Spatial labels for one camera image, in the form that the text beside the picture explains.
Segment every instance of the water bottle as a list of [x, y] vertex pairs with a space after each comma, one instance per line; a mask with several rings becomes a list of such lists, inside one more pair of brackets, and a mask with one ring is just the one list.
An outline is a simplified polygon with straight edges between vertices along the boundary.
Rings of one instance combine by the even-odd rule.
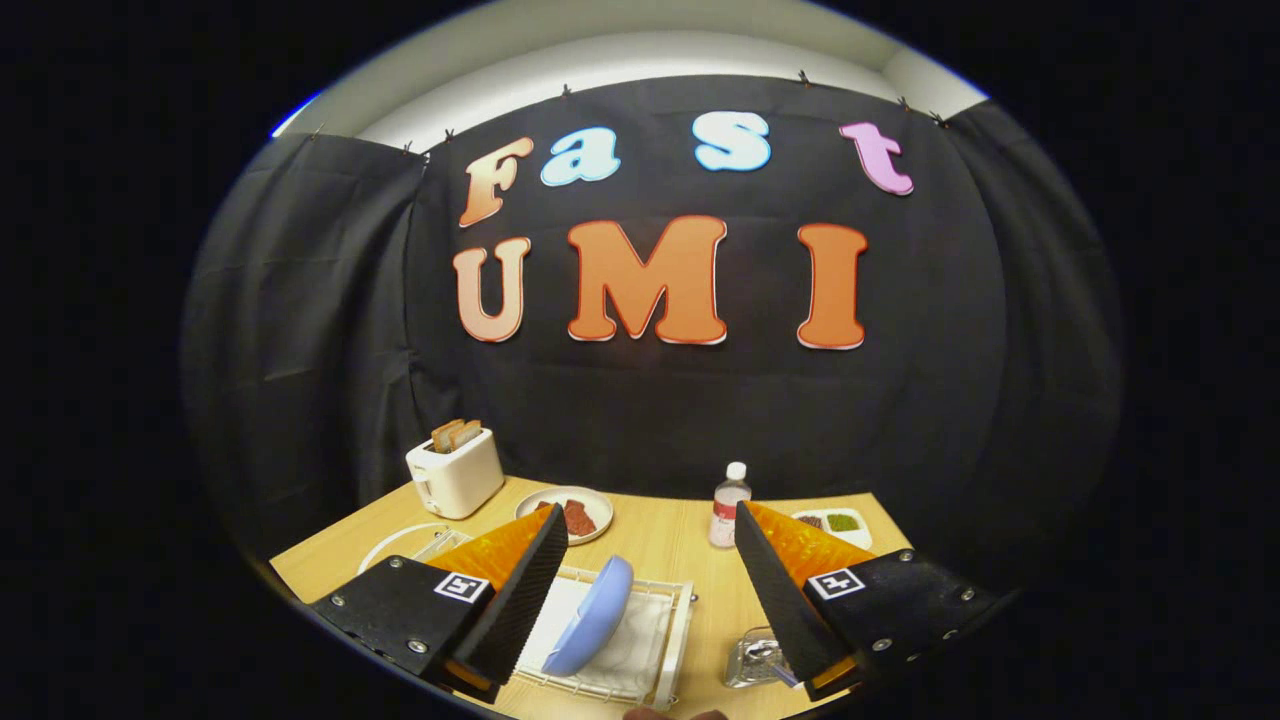
[[733, 519], [737, 503], [751, 500], [751, 488], [744, 480], [746, 465], [730, 462], [724, 470], [724, 482], [716, 488], [716, 505], [712, 510], [712, 529], [708, 536], [716, 547], [733, 547]]

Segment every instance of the toaster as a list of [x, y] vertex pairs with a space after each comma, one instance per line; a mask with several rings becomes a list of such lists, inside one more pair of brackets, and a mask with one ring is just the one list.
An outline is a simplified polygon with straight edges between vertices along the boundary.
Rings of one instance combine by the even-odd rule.
[[475, 512], [507, 480], [498, 462], [493, 430], [488, 428], [453, 452], [435, 452], [431, 441], [426, 441], [408, 451], [404, 461], [422, 506], [451, 520]]

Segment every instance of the letter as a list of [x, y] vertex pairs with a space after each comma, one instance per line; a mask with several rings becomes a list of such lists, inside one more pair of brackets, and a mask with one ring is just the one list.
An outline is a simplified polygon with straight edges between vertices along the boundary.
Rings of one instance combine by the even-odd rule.
[[503, 342], [520, 329], [525, 316], [525, 255], [532, 249], [527, 237], [498, 243], [493, 254], [502, 263], [502, 311], [489, 315], [480, 304], [483, 249], [463, 250], [453, 256], [458, 273], [458, 316], [467, 333], [484, 342]]
[[586, 128], [566, 135], [552, 145], [552, 158], [543, 165], [543, 184], [559, 187], [577, 179], [602, 181], [622, 167], [613, 156], [618, 136], [612, 129]]
[[769, 124], [755, 113], [707, 113], [694, 120], [694, 137], [704, 142], [694, 149], [694, 158], [712, 172], [756, 170], [769, 161], [767, 135]]
[[654, 328], [658, 338], [685, 345], [723, 341], [728, 328], [716, 315], [716, 249], [727, 233], [719, 218], [676, 218], [667, 224], [649, 261], [641, 263], [617, 223], [595, 220], [573, 227], [568, 243], [577, 249], [579, 291], [570, 337], [613, 337], [618, 325], [604, 313], [608, 293], [627, 334], [639, 340], [666, 292], [667, 311]]
[[856, 316], [858, 256], [867, 250], [867, 238], [827, 223], [804, 225], [796, 236], [813, 264], [809, 319], [796, 329], [796, 338], [817, 350], [858, 347], [867, 334]]
[[458, 227], [468, 228], [502, 209], [502, 199], [493, 193], [494, 186], [503, 191], [511, 190], [511, 184], [516, 182], [515, 158], [527, 158], [532, 151], [534, 141], [521, 137], [467, 165], [471, 187], [467, 190], [467, 209], [458, 219]]
[[863, 161], [863, 172], [870, 178], [876, 187], [892, 195], [911, 195], [915, 186], [908, 176], [900, 176], [893, 169], [893, 159], [888, 156], [901, 155], [902, 149], [897, 142], [882, 136], [879, 128], [872, 123], [855, 123], [840, 128], [840, 135], [854, 141], [858, 147], [858, 159]]

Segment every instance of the wooden table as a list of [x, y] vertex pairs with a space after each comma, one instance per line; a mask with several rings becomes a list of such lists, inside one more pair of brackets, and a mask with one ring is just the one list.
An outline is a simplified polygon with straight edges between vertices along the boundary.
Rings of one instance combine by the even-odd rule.
[[[503, 488], [470, 518], [444, 520], [426, 511], [411, 484], [406, 484], [275, 556], [271, 566], [301, 601], [310, 603], [355, 578], [369, 551], [402, 528], [444, 523], [477, 537], [513, 520], [516, 505], [522, 498], [548, 487], [553, 486], [508, 477]], [[684, 664], [676, 678], [675, 693], [680, 700], [667, 711], [668, 715], [680, 720], [707, 710], [721, 710], [731, 720], [755, 720], [785, 717], [820, 705], [809, 702], [803, 689], [791, 689], [781, 682], [739, 689], [723, 684], [730, 648], [742, 633], [768, 625], [768, 620], [737, 551], [719, 550], [707, 541], [710, 497], [694, 501], [604, 495], [613, 503], [612, 525], [599, 538], [570, 547], [563, 564], [598, 571], [617, 553], [631, 562], [636, 579], [664, 583], [692, 580], [698, 594]], [[883, 555], [910, 547], [870, 493], [815, 500], [756, 500], [786, 514], [852, 507], [867, 520], [872, 552]], [[408, 533], [388, 543], [371, 564], [390, 553], [411, 556], [422, 550], [433, 536], [431, 529]], [[841, 693], [822, 702], [837, 697]], [[622, 717], [628, 707], [538, 687], [518, 675], [502, 688], [493, 706], [498, 712], [530, 720]]]

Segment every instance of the black backdrop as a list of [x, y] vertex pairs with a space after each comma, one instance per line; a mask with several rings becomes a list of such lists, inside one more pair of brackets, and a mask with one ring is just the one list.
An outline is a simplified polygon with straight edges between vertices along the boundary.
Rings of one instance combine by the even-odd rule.
[[[760, 114], [772, 159], [703, 169], [710, 110]], [[915, 190], [876, 188], [838, 128], [873, 122]], [[622, 165], [539, 182], [547, 149], [605, 126]], [[465, 168], [527, 136], [502, 210], [458, 228]], [[575, 224], [609, 219], [641, 259], [680, 215], [723, 219], [714, 346], [577, 342]], [[864, 343], [804, 347], [809, 223], [867, 236]], [[525, 311], [500, 343], [458, 320], [453, 255], [529, 237]], [[490, 313], [499, 265], [481, 273]], [[660, 316], [663, 304], [655, 309]], [[611, 311], [614, 318], [616, 311]], [[987, 582], [1042, 557], [1101, 475], [1120, 404], [1116, 297], [1064, 178], [991, 102], [941, 128], [856, 92], [742, 77], [549, 99], [416, 154], [287, 135], [246, 169], [196, 265], [183, 324], [204, 470], [270, 555], [408, 480], [404, 452], [454, 416], [493, 428], [508, 473], [707, 498], [730, 460], [758, 498], [874, 492], [913, 542]]]

